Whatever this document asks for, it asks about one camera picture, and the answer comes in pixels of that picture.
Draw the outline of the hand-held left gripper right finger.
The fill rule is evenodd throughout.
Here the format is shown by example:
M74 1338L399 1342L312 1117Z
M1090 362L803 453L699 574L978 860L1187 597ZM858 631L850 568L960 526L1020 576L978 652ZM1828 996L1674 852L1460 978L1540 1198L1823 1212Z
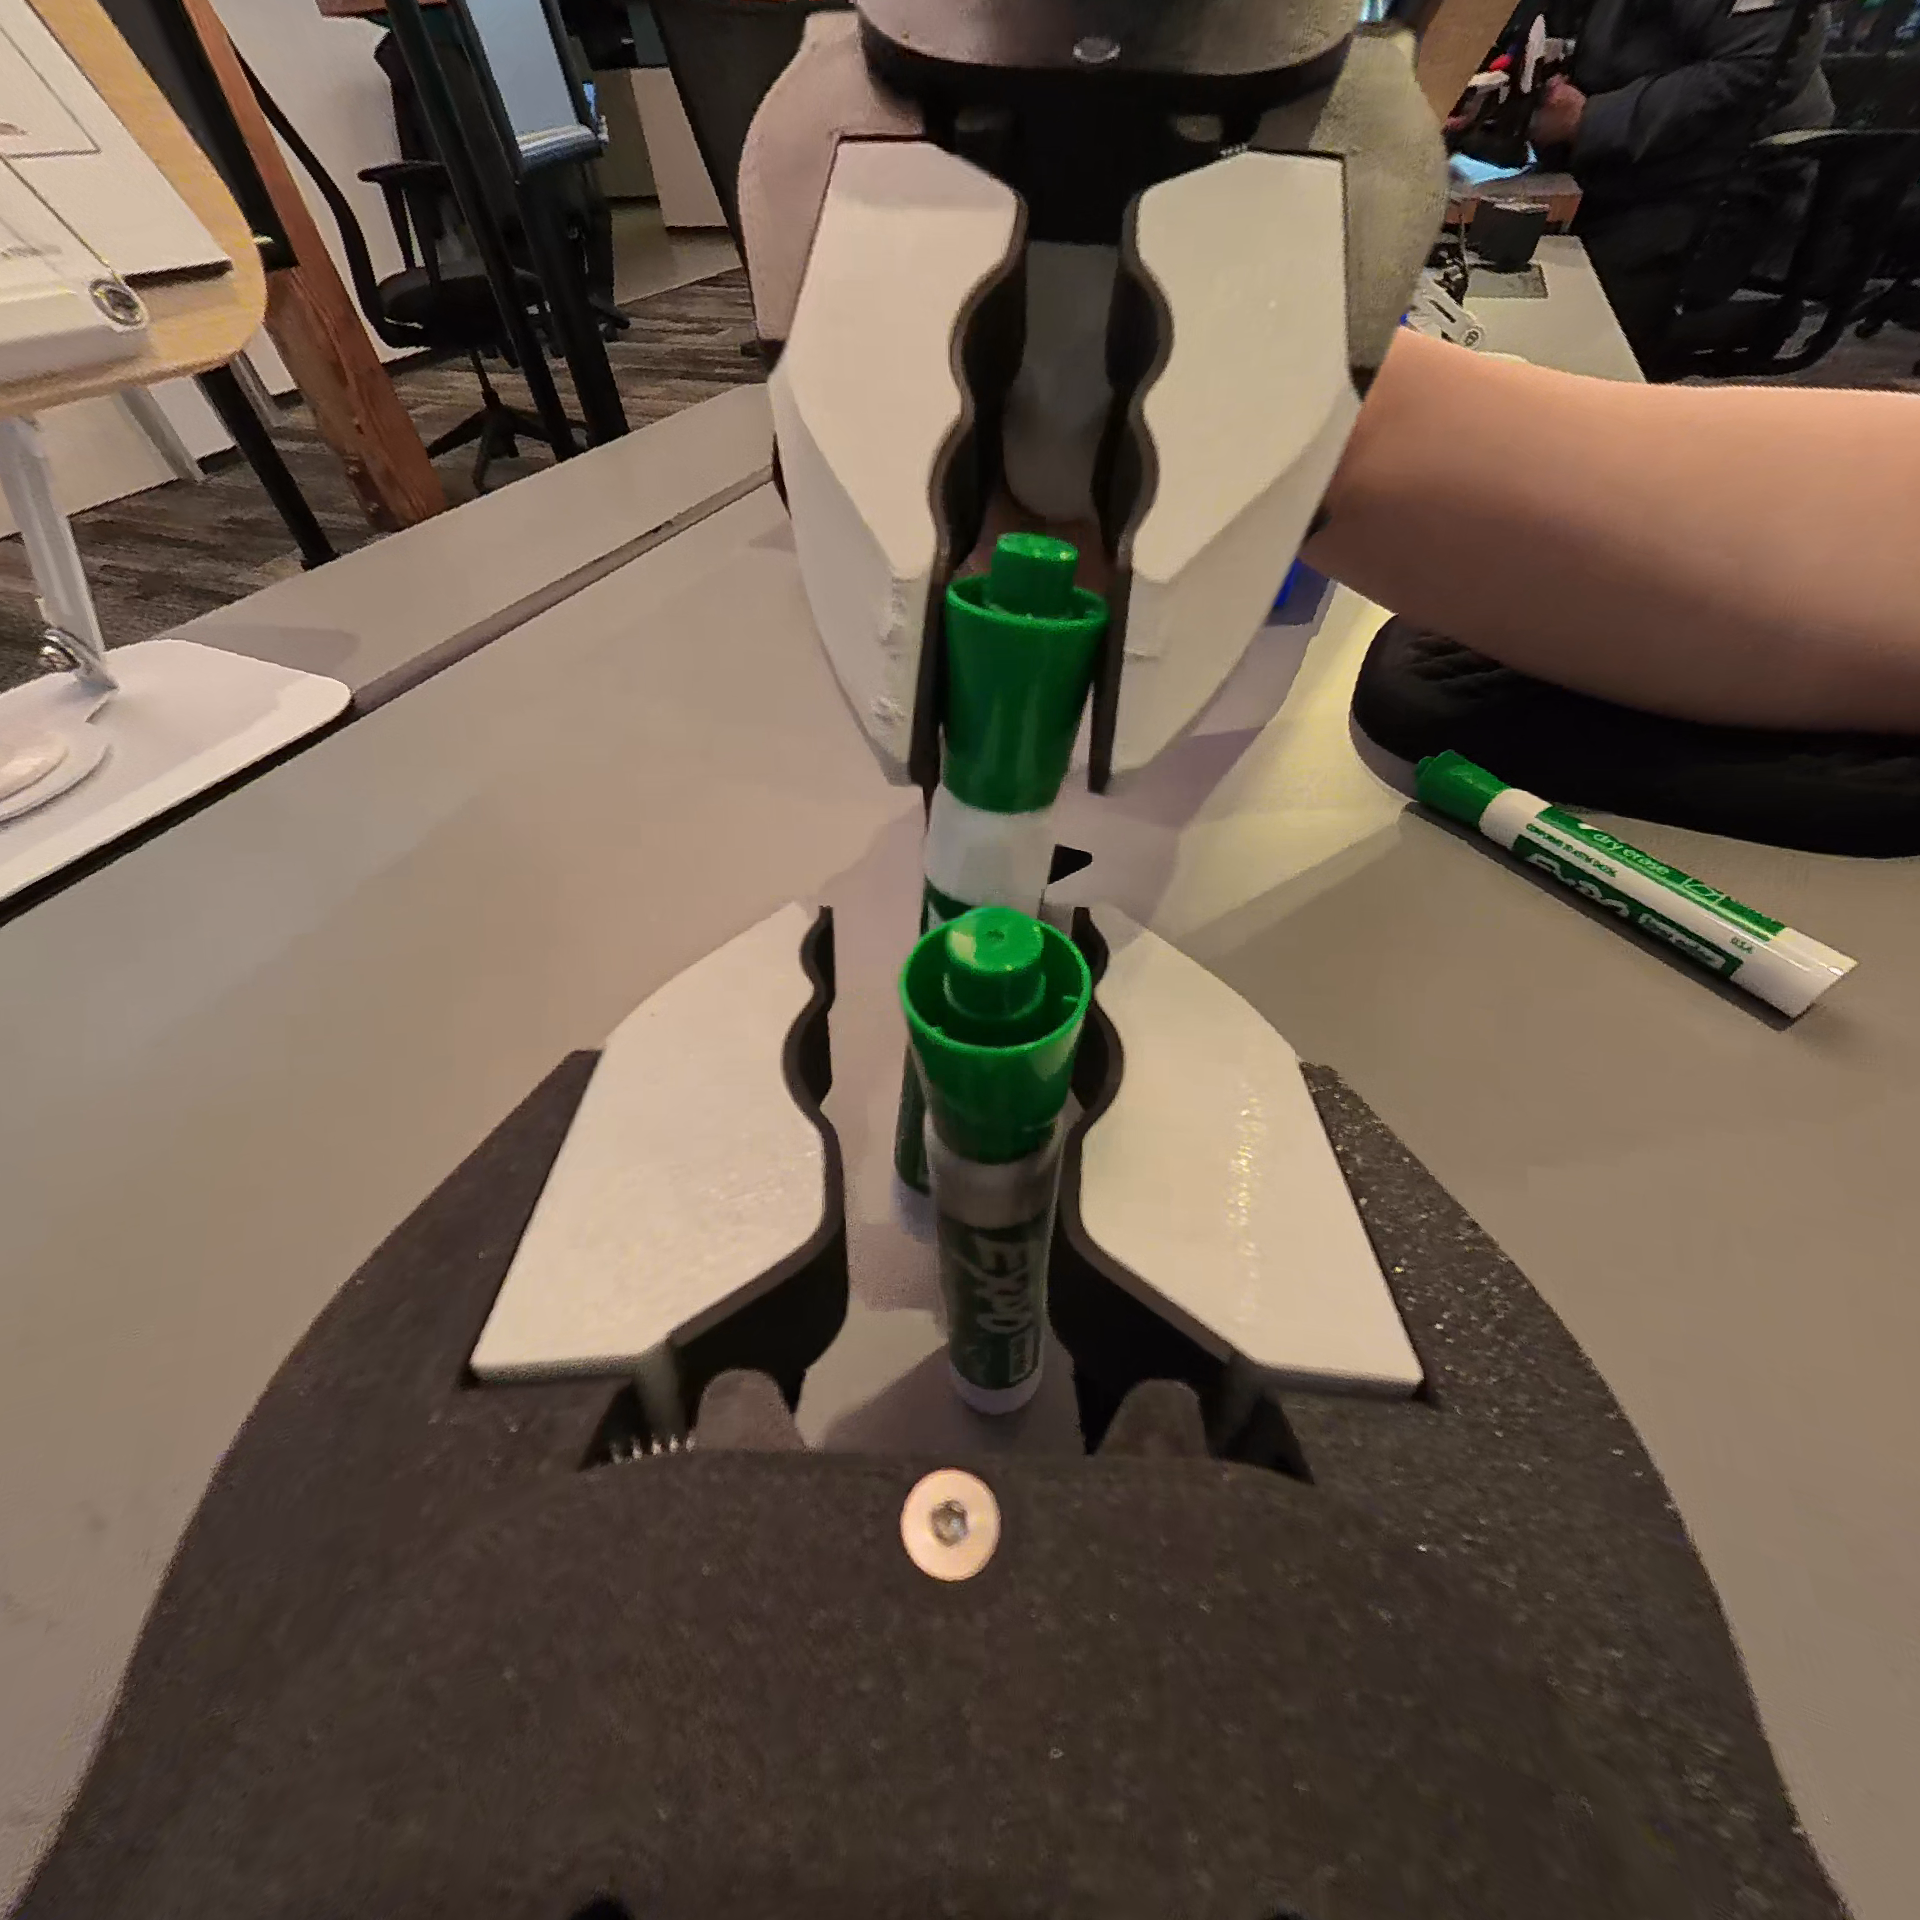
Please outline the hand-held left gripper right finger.
M1122 909L1072 1068L1058 1338L1090 1378L1412 1400L1425 1366L1295 1048Z

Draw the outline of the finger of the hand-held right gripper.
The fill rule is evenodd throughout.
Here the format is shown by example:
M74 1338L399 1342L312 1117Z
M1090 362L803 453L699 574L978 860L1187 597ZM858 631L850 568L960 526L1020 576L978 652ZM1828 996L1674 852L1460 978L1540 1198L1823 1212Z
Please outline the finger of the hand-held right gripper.
M1358 416L1337 156L1241 152L1144 192L1121 246L1155 352L1117 543L1117 661L1089 782L1147 770L1212 706L1306 542Z
M887 779L934 777L941 608L1001 476L1028 217L929 140L839 145L771 379L801 582Z

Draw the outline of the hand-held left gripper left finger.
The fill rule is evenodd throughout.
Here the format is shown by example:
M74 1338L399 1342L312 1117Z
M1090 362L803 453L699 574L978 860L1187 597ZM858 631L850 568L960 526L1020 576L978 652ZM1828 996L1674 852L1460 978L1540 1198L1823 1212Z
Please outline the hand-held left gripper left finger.
M472 1347L476 1379L804 1379L850 1297L824 1116L834 1000L834 914L788 901L613 1028Z

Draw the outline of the green dry-erase marker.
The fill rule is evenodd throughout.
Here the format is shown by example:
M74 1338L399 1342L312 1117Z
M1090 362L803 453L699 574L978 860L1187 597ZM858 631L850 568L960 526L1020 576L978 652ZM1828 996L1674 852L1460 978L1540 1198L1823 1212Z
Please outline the green dry-erase marker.
M1054 813L1106 627L1106 602L1079 582L1068 540L1009 533L983 571L947 590L939 771L913 947L929 929L983 906L1046 922ZM900 1119L919 1126L921 1144L908 1145L900 1132L897 1166L930 1192L910 1048L907 1073L914 1092Z
M1430 812L1789 1019L1811 1011L1859 966L1453 749L1416 762L1412 792Z
M981 906L930 927L899 978L917 1083L947 1354L985 1415L1044 1372L1046 1285L1067 1108L1092 1006L1054 923Z

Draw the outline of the person's right forearm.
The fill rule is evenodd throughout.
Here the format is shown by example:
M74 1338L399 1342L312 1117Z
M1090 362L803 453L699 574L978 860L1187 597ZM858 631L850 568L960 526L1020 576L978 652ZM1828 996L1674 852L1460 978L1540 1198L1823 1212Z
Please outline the person's right forearm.
M1915 394L1650 386L1402 330L1304 554L1621 708L1916 736Z

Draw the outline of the curved wooden panel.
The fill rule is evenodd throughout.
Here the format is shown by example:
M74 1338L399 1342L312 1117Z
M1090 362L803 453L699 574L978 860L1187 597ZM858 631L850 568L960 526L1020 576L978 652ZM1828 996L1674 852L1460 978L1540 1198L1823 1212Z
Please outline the curved wooden panel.
M1518 1L1404 1L1415 34L1415 75L1429 105L1449 120L1477 71L1497 49Z
M106 8L93 1L28 6L228 254L233 267L228 276L166 283L145 294L151 335L130 357L4 382L6 420L216 369L242 354L267 317L267 272L253 224Z

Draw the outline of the monitor on rolling stand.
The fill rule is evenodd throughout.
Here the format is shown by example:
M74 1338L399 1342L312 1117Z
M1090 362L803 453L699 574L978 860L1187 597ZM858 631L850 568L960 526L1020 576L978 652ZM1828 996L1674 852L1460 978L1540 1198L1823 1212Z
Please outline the monitor on rolling stand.
M559 3L382 3L559 459L629 431L563 174L603 154Z

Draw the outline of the black mesh office chair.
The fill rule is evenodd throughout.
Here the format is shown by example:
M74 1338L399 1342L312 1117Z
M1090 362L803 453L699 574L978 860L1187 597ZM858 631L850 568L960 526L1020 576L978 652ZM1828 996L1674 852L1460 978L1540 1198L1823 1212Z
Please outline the black mesh office chair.
M1757 140L1693 243L1644 377L1767 379L1814 368L1856 319L1916 169L1915 127Z

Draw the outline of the white round pad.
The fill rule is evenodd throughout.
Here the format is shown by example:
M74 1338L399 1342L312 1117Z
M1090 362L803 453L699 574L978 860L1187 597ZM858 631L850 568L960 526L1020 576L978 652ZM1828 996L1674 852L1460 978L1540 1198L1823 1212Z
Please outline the white round pad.
M40 728L2 736L4 824L58 802L90 779L106 762L111 741L93 724L69 729Z

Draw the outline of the white instruction sheet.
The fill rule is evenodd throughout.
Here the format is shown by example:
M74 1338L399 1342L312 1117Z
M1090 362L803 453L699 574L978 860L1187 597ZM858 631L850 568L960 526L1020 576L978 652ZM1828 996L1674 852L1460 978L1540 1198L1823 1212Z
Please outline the white instruction sheet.
M138 356L145 294L231 255L27 1L2 6L2 379Z

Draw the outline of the wooden support post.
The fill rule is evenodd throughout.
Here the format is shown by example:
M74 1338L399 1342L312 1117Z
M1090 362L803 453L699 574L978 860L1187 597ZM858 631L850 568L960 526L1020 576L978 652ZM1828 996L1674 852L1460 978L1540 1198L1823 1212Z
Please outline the wooden support post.
M372 346L216 6L185 1L183 10L292 248L290 265L267 272L265 327L321 439L376 529L393 533L445 513L441 474Z

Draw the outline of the white stand bracket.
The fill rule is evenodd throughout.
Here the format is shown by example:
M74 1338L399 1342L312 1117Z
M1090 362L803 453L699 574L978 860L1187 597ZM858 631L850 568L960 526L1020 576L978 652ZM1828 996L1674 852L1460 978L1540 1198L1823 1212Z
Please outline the white stand bracket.
M2 490L28 557L43 656L86 694L113 698L118 677L106 658L74 529L54 491L43 434L31 416L2 420Z

